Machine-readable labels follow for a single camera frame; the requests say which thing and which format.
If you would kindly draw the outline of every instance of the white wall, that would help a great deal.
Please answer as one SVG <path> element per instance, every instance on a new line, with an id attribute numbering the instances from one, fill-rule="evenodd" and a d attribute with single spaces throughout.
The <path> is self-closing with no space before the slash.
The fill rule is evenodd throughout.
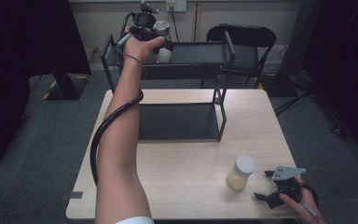
<path id="1" fill-rule="evenodd" d="M 76 24 L 85 47 L 101 48 L 107 34 L 115 41 L 125 16 L 140 10 L 140 1 L 132 0 L 71 0 Z M 156 19 L 172 25 L 172 40 L 176 41 L 171 14 L 165 12 L 165 1 L 147 1 L 160 13 Z M 287 45 L 296 20 L 298 1 L 187 1 L 187 12 L 175 13 L 180 41 L 203 41 L 212 26 L 223 22 L 260 25 L 277 35 L 277 45 Z"/>

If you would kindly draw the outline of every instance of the hand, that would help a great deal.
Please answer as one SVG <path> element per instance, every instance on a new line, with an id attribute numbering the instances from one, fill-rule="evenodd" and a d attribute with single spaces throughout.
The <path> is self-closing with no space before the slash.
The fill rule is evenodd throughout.
<path id="1" fill-rule="evenodd" d="M 126 44 L 124 45 L 124 62 L 131 57 L 136 58 L 139 63 L 144 63 L 147 57 L 149 56 L 150 52 L 156 48 L 161 46 L 165 41 L 163 36 L 156 37 L 149 41 L 139 41 L 134 36 L 127 40 Z"/>
<path id="2" fill-rule="evenodd" d="M 301 179 L 300 176 L 295 177 L 296 181 L 299 184 L 303 184 L 304 181 Z M 300 215 L 300 217 L 305 220 L 309 224 L 324 224 L 325 222 L 322 220 L 322 214 L 318 209 L 318 206 L 316 206 L 315 201 L 313 200 L 312 193 L 305 188 L 300 188 L 301 193 L 301 202 L 306 203 L 310 206 L 310 208 L 316 212 L 317 217 L 314 217 L 305 207 L 302 203 L 297 203 L 293 199 L 291 199 L 286 194 L 281 193 L 279 197 L 287 203 L 289 206 L 291 206 L 295 211 Z"/>

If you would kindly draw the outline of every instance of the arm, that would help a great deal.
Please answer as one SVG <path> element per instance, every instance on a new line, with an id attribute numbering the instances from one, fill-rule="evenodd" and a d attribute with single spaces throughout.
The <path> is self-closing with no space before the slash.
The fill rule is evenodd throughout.
<path id="1" fill-rule="evenodd" d="M 298 183 L 304 183 L 304 181 L 301 179 L 300 176 L 295 177 L 296 181 Z M 316 205 L 315 201 L 313 200 L 312 193 L 308 189 L 301 188 L 301 203 L 295 202 L 293 199 L 291 199 L 286 194 L 281 193 L 279 197 L 284 201 L 285 203 L 289 204 L 293 209 L 296 210 L 296 212 L 300 215 L 300 217 L 305 220 L 309 224 L 326 224 L 323 220 L 322 214 L 318 209 L 318 206 Z M 317 217 L 314 217 L 305 207 L 304 204 L 307 204 L 310 206 L 310 208 L 316 213 Z"/>
<path id="2" fill-rule="evenodd" d="M 127 40 L 124 53 L 141 63 L 163 38 L 140 42 Z M 124 67 L 105 117 L 138 96 L 142 65 L 124 56 Z M 129 217 L 151 217 L 148 201 L 136 171 L 136 148 L 139 132 L 139 105 L 121 114 L 103 134 L 98 158 L 96 223 L 116 223 Z"/>

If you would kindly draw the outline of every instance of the white lid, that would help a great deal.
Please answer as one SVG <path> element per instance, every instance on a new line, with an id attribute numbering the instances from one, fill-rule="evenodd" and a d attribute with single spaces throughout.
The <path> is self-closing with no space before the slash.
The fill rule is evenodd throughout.
<path id="1" fill-rule="evenodd" d="M 255 170 L 255 161 L 250 156 L 239 156 L 234 169 L 238 175 L 249 176 Z"/>

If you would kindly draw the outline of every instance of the jar lid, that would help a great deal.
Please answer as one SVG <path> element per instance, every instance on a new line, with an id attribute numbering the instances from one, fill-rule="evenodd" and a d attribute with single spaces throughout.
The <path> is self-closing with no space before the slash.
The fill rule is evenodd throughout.
<path id="1" fill-rule="evenodd" d="M 170 24 L 166 21 L 156 21 L 153 30 L 156 35 L 168 35 L 170 33 Z"/>
<path id="2" fill-rule="evenodd" d="M 238 175 L 249 176 L 255 170 L 255 161 L 250 156 L 239 156 L 234 169 Z"/>

